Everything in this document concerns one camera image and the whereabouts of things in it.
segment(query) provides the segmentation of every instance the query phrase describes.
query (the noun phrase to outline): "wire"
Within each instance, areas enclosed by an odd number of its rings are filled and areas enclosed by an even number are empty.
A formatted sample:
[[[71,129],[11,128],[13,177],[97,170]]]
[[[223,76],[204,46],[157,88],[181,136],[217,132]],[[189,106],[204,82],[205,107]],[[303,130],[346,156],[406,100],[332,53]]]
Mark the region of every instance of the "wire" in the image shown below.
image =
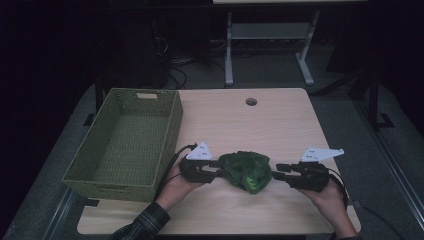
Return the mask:
[[[155,37],[155,39],[156,40],[161,40],[161,41],[163,41],[165,43],[165,49],[162,50],[162,53],[166,53],[166,51],[168,51],[168,47],[169,47],[168,41],[165,38],[163,38],[163,37]]]
[[[211,49],[211,57],[219,57],[224,55],[226,47],[227,47],[227,42],[225,40],[211,41],[211,45],[213,44],[219,44],[219,45]]]
[[[393,233],[396,234],[396,236],[401,239],[404,240],[404,238],[402,237],[402,235],[400,234],[400,232],[398,230],[396,230],[389,222],[387,222],[387,220],[385,220],[383,217],[381,217],[379,214],[377,214],[376,212],[374,212],[373,210],[369,209],[366,206],[362,206],[363,209],[367,210],[369,213],[371,213],[372,215],[374,215],[375,217],[377,217],[378,219],[380,219],[381,221],[383,221],[392,231]]]
[[[339,179],[340,179],[340,182],[342,183],[342,185],[343,185],[343,188],[345,188],[345,184],[344,184],[344,181],[343,181],[343,178],[342,178],[342,176],[338,173],[338,172],[336,172],[336,171],[334,171],[333,169],[331,169],[331,168],[327,168],[329,171],[332,171],[333,173],[335,173],[338,177],[339,177]]]
[[[156,190],[155,197],[154,197],[155,200],[158,198],[158,196],[159,196],[160,192],[162,191],[163,187],[165,186],[165,184],[169,181],[169,180],[167,180],[168,174],[171,171],[171,168],[174,166],[174,164],[177,161],[180,154],[188,148],[193,150],[196,147],[197,147],[197,144],[187,145],[187,146],[181,148],[176,154],[174,154],[174,156],[172,157],[171,161],[169,162],[169,164],[168,164],[168,166],[167,166],[165,172],[163,173],[163,176],[162,176],[162,178],[159,182],[159,185],[158,185],[158,188]]]
[[[340,176],[340,174],[339,173],[337,173],[336,171],[334,171],[333,169],[330,169],[330,168],[327,168],[328,170],[330,170],[330,171],[332,171],[333,173],[335,173],[339,178],[340,178],[340,182],[339,183],[337,183],[341,188],[342,188],[342,190],[343,190],[343,198],[346,198],[346,199],[344,199],[345,200],[345,205],[346,205],[346,207],[347,207],[347,191],[346,191],[346,187],[345,187],[345,184],[344,184],[344,181],[343,181],[343,178],[342,178],[342,176]],[[383,221],[395,234],[396,234],[396,236],[399,238],[399,239],[401,239],[401,240],[404,240],[404,238],[402,237],[402,235],[399,233],[399,231],[397,231],[387,220],[385,220],[383,217],[381,217],[379,214],[377,214],[375,211],[373,211],[373,210],[371,210],[371,209],[369,209],[368,207],[366,207],[366,206],[364,206],[364,205],[361,205],[361,207],[363,208],[363,209],[365,209],[366,211],[368,211],[369,213],[371,213],[372,215],[374,215],[375,217],[377,217],[378,219],[380,219],[381,221]]]
[[[166,180],[165,185],[166,185],[167,183],[169,183],[172,179],[174,179],[174,178],[176,178],[176,177],[178,177],[178,176],[180,176],[180,175],[181,175],[181,173],[178,173],[177,175],[175,175],[175,176],[171,177],[170,179]]]
[[[171,61],[171,63],[173,64],[173,67],[181,67],[181,66],[194,63],[194,62],[195,62],[194,58],[174,59]]]
[[[221,66],[221,64],[215,62],[215,61],[211,61],[211,63],[215,64],[216,66],[218,66],[224,73],[225,73],[225,69],[223,66]]]
[[[181,89],[181,88],[185,88],[185,84],[187,83],[187,74],[185,74],[185,72],[183,72],[182,70],[176,69],[176,68],[170,68],[169,70],[174,70],[174,71],[180,72],[184,76],[183,83],[180,84],[178,82],[178,80],[175,78],[175,76],[171,74],[171,72],[168,73],[168,76],[175,83],[175,89],[178,90],[178,89]]]

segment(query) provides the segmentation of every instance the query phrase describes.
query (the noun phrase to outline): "gray carpet floor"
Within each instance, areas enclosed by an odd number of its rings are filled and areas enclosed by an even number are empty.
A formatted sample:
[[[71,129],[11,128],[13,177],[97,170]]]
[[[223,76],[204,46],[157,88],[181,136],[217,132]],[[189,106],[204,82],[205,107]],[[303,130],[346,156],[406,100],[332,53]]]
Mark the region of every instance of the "gray carpet floor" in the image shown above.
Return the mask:
[[[311,47],[307,62],[315,79],[312,87],[306,86],[303,81],[290,48],[278,54],[235,57],[232,88],[300,87],[314,92],[343,76],[325,71],[332,49],[331,45]],[[216,57],[213,61],[210,66],[191,63],[178,67],[187,75],[185,88],[223,88],[224,57]],[[178,81],[183,81],[180,72],[172,73]],[[165,86],[166,89],[174,87],[172,81]],[[399,239],[387,224],[366,210],[369,208],[399,231],[404,239],[424,239],[423,229],[388,164],[387,153],[381,150],[378,142],[378,139],[384,140],[390,155],[422,199],[423,137],[383,86],[380,87],[379,111],[388,114],[395,128],[373,131],[361,112],[362,106],[366,106],[366,97],[362,101],[352,101],[347,97],[349,88],[350,84],[347,84],[326,96],[311,97],[311,102],[329,146],[345,150],[336,162],[350,197],[356,201],[355,209],[362,225],[360,234],[364,239]],[[107,236],[83,236],[77,232],[76,225],[85,198],[69,191],[60,182],[88,130],[83,126],[84,121],[94,112],[95,95],[94,87],[91,87],[80,100],[17,213],[10,234],[4,239],[107,239]],[[307,239],[329,239],[329,235],[308,236]]]

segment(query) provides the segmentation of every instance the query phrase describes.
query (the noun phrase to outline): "black cable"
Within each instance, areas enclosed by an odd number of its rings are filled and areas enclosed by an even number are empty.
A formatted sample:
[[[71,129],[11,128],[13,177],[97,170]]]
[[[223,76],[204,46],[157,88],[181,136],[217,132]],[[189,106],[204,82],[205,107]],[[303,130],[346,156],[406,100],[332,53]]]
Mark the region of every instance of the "black cable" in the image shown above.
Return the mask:
[[[174,178],[176,178],[176,177],[178,177],[178,176],[180,176],[180,175],[181,175],[181,173],[178,173],[177,175],[175,175],[175,176],[171,177],[170,179],[166,180],[165,185],[166,185],[167,183],[169,183],[172,179],[174,179]]]
[[[224,73],[225,73],[225,68],[223,66],[221,66],[221,64],[215,62],[215,61],[211,61],[211,63],[217,65]]]
[[[165,172],[163,173],[163,176],[159,182],[158,185],[158,189],[156,190],[156,194],[154,197],[154,200],[156,200],[160,194],[160,192],[162,191],[163,187],[165,186],[165,184],[168,182],[167,178],[168,178],[168,174],[171,171],[171,168],[174,166],[175,162],[177,161],[178,157],[180,156],[180,154],[186,150],[186,149],[191,149],[194,150],[197,147],[197,144],[194,145],[187,145],[183,148],[181,148],[177,153],[174,154],[174,156],[172,157],[171,161],[169,162],[168,166],[166,167]]]
[[[171,73],[169,73],[168,74],[168,76],[174,81],[174,83],[175,83],[175,88],[178,90],[178,89],[181,89],[181,88],[185,88],[185,84],[187,83],[187,74],[185,74],[185,72],[183,72],[182,70],[180,70],[180,69],[176,69],[176,68],[170,68],[170,70],[174,70],[174,71],[177,71],[177,72],[180,72],[183,76],[184,76],[184,80],[183,80],[183,83],[179,83],[178,81],[177,81],[177,79],[174,77],[174,75],[172,75]]]
[[[336,171],[334,171],[333,169],[327,168],[328,170],[334,172],[340,179],[337,179],[334,175],[330,174],[330,178],[336,182],[336,184],[342,189],[342,195],[343,195],[343,201],[345,203],[345,207],[347,208],[348,205],[348,196],[347,196],[347,191],[346,191],[346,187],[343,181],[342,176],[340,176],[339,173],[337,173]],[[392,231],[393,233],[396,234],[396,236],[401,239],[404,240],[404,238],[402,237],[402,235],[399,233],[399,231],[397,231],[387,220],[385,220],[383,217],[381,217],[379,214],[377,214],[375,211],[369,209],[368,207],[361,205],[361,207],[363,209],[365,209],[366,211],[368,211],[369,213],[371,213],[372,215],[374,215],[375,217],[377,217],[378,219],[380,219],[382,222],[384,222]],[[330,238],[330,240],[332,239],[336,239],[335,238],[335,234],[332,235],[332,237]]]
[[[194,62],[196,62],[196,60],[193,58],[193,59],[190,59],[190,60],[186,60],[184,62],[181,62],[181,63],[173,63],[173,67],[174,68],[183,67],[185,65],[189,65],[189,64],[192,64]]]
[[[396,230],[387,220],[385,220],[383,217],[381,217],[379,214],[377,214],[376,212],[374,212],[373,210],[369,209],[366,206],[362,206],[363,209],[367,210],[369,213],[371,213],[372,215],[374,215],[375,217],[377,217],[378,219],[380,219],[381,221],[383,221],[392,231],[394,234],[396,234],[396,236],[401,239],[404,240],[404,238],[402,237],[402,235],[400,234],[400,232],[398,230]]]

